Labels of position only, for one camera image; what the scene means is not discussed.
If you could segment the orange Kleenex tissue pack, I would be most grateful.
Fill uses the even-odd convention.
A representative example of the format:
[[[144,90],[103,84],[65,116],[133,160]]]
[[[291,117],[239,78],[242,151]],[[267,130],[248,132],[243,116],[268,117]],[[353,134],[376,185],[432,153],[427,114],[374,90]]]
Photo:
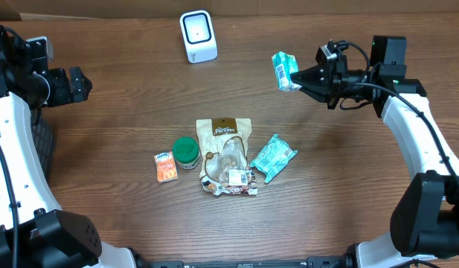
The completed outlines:
[[[159,153],[154,156],[154,161],[156,166],[156,178],[159,183],[178,179],[178,172],[172,152]]]

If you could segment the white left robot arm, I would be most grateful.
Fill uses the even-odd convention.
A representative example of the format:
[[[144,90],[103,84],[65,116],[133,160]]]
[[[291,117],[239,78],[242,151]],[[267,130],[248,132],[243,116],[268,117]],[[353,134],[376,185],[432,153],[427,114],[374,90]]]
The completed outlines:
[[[0,267],[136,267],[131,249],[63,211],[46,181],[32,133],[42,109],[86,101],[92,90],[80,68],[49,68],[52,56],[46,37],[0,25]]]

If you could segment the teal wet wipes pack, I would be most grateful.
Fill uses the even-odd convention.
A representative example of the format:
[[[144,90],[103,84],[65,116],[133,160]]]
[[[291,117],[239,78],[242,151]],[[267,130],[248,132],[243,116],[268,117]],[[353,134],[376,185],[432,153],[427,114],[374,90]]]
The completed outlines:
[[[263,149],[251,161],[250,167],[258,169],[266,178],[264,183],[269,184],[292,160],[298,151],[274,134]]]

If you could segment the brown Pantree snack pouch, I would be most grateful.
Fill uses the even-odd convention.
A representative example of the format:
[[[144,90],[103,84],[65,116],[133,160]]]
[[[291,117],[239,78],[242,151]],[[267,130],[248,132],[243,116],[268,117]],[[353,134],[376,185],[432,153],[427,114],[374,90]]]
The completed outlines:
[[[216,118],[196,121],[202,154],[200,182],[215,196],[222,194],[255,196],[257,180],[248,163],[249,118]]]

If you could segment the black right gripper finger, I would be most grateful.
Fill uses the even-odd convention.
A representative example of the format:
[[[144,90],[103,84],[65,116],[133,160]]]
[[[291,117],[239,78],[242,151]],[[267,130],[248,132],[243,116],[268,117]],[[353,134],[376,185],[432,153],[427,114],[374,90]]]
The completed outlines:
[[[302,86],[300,91],[309,95],[319,103],[328,103],[330,100],[330,91],[326,86]]]
[[[290,74],[292,82],[300,86],[325,86],[329,83],[328,65],[316,65]]]

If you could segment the green Kleenex tissue pack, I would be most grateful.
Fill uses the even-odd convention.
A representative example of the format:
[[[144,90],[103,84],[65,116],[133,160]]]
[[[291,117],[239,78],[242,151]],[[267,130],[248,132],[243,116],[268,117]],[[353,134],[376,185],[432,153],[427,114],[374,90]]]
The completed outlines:
[[[301,88],[301,86],[294,83],[290,77],[290,74],[299,71],[295,56],[279,51],[272,56],[272,63],[279,90],[283,92],[293,92]]]

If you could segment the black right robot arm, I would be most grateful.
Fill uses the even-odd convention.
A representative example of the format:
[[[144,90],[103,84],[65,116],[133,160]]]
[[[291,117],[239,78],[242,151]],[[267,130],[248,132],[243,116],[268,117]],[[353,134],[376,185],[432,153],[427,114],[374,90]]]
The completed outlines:
[[[375,36],[363,70],[348,68],[350,46],[345,40],[328,42],[318,49],[313,67],[290,79],[329,109],[344,99],[372,105],[394,134],[411,181],[389,231],[349,246],[330,266],[431,267],[436,259],[458,256],[459,158],[436,125],[421,82],[405,76],[405,37]]]

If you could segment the green lid jar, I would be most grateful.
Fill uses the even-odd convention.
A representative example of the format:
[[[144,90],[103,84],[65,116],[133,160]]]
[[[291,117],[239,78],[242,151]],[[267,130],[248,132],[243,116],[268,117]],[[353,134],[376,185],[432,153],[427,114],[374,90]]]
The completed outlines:
[[[178,138],[173,144],[172,151],[179,167],[185,170],[196,168],[201,161],[199,145],[191,137]]]

